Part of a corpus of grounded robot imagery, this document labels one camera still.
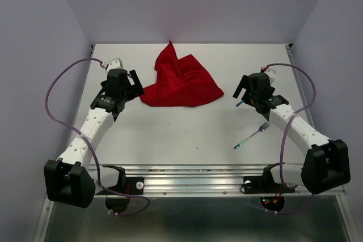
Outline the red cloth napkin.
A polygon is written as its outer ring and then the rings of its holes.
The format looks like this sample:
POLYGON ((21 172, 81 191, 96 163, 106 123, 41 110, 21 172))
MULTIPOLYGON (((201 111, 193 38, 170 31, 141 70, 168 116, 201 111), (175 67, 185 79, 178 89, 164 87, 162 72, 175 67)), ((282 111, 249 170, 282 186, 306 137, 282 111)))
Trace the red cloth napkin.
POLYGON ((141 101, 151 107, 198 107, 223 97, 209 72, 191 54, 178 58, 172 42, 154 65, 155 83, 144 88, 141 101))

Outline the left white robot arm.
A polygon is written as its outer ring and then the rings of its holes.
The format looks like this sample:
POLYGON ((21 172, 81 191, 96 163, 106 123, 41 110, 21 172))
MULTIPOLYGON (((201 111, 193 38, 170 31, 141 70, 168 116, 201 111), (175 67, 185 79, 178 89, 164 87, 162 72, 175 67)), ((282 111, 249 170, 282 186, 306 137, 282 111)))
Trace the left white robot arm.
POLYGON ((75 138, 56 160, 49 160, 44 166, 47 195, 53 202, 86 208, 101 190, 132 196, 124 168, 112 165, 119 174, 110 175, 103 185, 101 173, 93 179, 88 167, 90 161, 96 159, 97 146, 124 110, 125 103, 143 95, 144 90, 135 70, 121 68, 108 70, 101 86, 82 127, 74 129, 75 138))

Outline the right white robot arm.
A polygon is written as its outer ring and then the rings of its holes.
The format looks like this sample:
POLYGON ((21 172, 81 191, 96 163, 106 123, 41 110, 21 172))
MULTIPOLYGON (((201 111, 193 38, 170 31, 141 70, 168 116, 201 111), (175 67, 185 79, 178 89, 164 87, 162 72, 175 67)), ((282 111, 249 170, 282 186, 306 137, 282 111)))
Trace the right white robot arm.
POLYGON ((331 140, 300 118, 289 102, 274 95, 272 87, 275 72, 244 75, 233 97, 242 90, 242 101, 255 108, 270 124, 286 130, 290 139, 304 156, 302 166, 276 163, 263 169, 259 176, 246 176, 241 191, 246 194, 293 193, 297 186, 317 195, 347 184, 351 180, 348 146, 341 139, 331 140))

